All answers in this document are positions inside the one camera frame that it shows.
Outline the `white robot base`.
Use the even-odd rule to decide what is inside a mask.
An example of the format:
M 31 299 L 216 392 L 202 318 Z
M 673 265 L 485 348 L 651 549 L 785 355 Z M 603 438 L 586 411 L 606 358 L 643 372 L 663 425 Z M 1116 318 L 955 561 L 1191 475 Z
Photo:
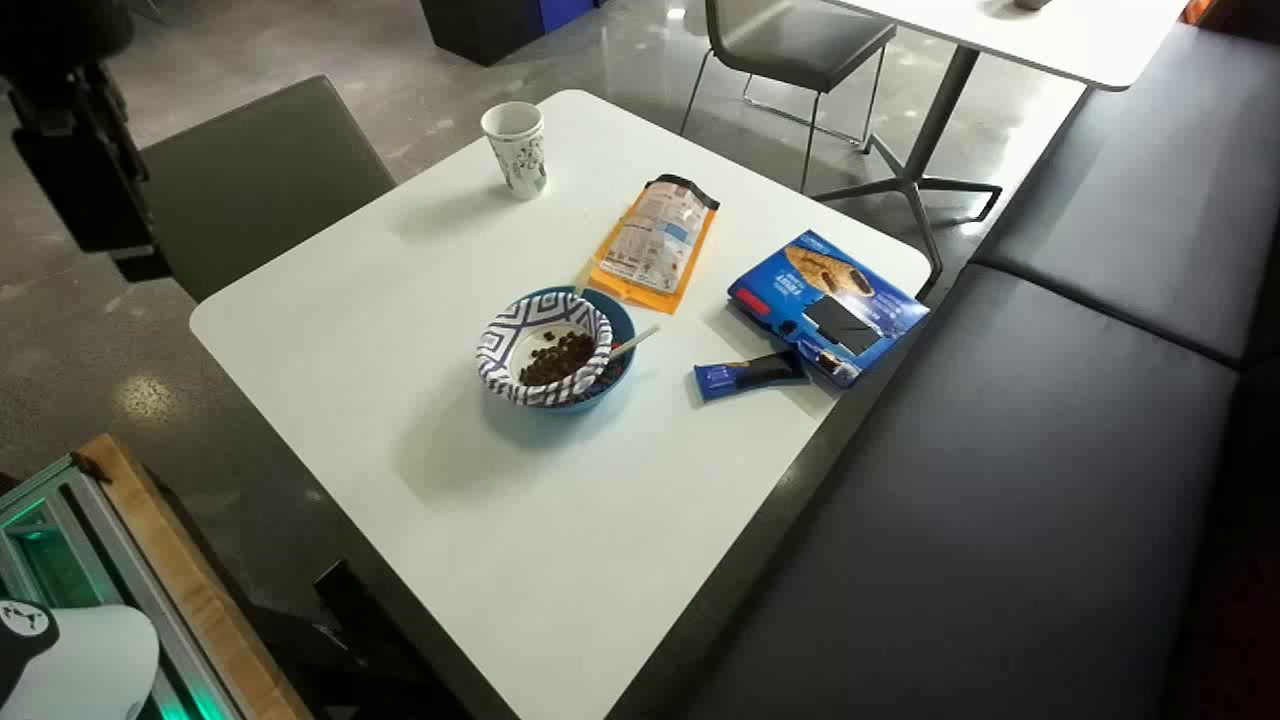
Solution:
M 126 604 L 0 598 L 0 720 L 137 720 L 159 640 Z

